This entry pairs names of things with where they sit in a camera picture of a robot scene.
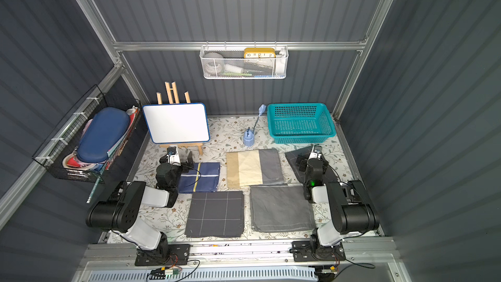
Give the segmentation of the teal plastic basket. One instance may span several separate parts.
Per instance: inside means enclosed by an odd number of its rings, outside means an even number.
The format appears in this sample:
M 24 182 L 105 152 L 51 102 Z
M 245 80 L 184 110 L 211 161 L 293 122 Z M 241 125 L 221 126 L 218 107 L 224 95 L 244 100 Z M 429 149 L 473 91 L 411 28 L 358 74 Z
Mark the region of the teal plastic basket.
M 321 144 L 336 135 L 333 118 L 323 103 L 270 104 L 267 124 L 276 144 Z

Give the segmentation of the plain grey pillowcase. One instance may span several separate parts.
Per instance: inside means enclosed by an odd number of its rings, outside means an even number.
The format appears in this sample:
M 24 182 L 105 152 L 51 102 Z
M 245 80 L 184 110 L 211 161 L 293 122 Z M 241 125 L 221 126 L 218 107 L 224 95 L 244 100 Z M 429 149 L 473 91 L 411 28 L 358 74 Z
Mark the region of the plain grey pillowcase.
M 257 232 L 297 232 L 316 228 L 313 207 L 301 185 L 250 187 L 251 227 Z

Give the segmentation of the beige cream grey pillowcase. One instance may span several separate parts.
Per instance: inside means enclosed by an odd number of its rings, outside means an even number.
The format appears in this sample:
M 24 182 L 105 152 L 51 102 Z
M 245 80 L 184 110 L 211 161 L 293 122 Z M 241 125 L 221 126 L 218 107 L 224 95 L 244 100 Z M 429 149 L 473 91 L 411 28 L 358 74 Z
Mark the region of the beige cream grey pillowcase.
M 226 182 L 229 189 L 284 184 L 279 152 L 272 148 L 227 153 Z

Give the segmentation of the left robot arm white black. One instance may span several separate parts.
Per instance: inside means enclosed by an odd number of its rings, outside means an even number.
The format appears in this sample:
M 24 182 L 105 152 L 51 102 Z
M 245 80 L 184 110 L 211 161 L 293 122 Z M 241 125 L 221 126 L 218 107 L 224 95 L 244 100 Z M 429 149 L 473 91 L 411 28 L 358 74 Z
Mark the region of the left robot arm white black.
M 117 183 L 90 207 L 86 225 L 113 232 L 135 245 L 137 266 L 176 264 L 179 255 L 169 247 L 167 236 L 139 217 L 140 208 L 172 208 L 180 194 L 181 175 L 194 168 L 192 152 L 182 162 L 177 147 L 169 147 L 156 168 L 155 187 L 147 186 L 144 181 Z

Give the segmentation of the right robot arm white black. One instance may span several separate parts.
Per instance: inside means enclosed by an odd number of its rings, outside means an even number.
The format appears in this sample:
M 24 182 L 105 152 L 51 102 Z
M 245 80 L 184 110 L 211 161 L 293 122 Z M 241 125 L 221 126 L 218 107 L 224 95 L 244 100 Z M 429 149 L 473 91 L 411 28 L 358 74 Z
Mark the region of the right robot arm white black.
M 293 248 L 293 253 L 310 254 L 320 260 L 318 253 L 328 250 L 336 257 L 333 249 L 344 239 L 357 238 L 379 228 L 379 215 L 362 181 L 341 181 L 323 155 L 315 151 L 297 156 L 296 166 L 304 174 L 305 200 L 311 204 L 327 204 L 330 221 L 314 229 L 310 243 Z

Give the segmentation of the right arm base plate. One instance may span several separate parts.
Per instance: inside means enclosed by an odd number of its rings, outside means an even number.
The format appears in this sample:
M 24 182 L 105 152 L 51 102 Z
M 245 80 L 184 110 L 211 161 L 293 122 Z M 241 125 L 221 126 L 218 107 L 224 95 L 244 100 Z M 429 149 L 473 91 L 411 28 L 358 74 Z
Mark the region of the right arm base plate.
M 295 262 L 341 262 L 346 259 L 342 245 L 324 247 L 307 241 L 293 241 L 289 249 Z

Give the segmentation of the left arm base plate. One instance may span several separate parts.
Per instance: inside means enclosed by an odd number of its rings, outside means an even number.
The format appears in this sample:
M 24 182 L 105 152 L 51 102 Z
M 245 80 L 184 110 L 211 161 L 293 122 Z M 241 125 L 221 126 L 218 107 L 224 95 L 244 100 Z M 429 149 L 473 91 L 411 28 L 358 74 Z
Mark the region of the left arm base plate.
M 169 245 L 166 249 L 159 246 L 152 251 L 137 250 L 134 266 L 183 266 L 188 263 L 190 244 Z

